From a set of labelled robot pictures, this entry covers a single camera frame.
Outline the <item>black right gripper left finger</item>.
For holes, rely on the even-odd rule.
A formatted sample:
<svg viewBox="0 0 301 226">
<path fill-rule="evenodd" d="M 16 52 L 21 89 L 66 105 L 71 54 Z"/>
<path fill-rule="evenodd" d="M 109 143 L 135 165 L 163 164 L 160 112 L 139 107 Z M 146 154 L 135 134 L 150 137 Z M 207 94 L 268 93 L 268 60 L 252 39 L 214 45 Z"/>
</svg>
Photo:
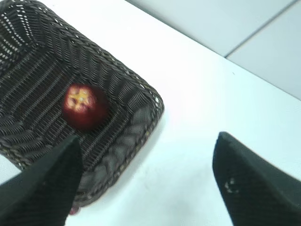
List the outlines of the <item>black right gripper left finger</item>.
<svg viewBox="0 0 301 226">
<path fill-rule="evenodd" d="M 2 226 L 63 226 L 83 174 L 79 138 L 67 137 L 0 186 Z"/>
</svg>

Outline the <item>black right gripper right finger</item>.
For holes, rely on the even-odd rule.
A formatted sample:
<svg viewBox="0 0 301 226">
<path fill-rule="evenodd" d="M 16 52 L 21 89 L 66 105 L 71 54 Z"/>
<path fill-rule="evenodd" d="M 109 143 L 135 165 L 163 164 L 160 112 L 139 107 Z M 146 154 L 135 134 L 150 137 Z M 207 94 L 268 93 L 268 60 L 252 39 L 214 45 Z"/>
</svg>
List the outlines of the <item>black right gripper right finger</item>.
<svg viewBox="0 0 301 226">
<path fill-rule="evenodd" d="M 212 168 L 233 225 L 299 226 L 301 182 L 227 132 L 216 140 Z"/>
</svg>

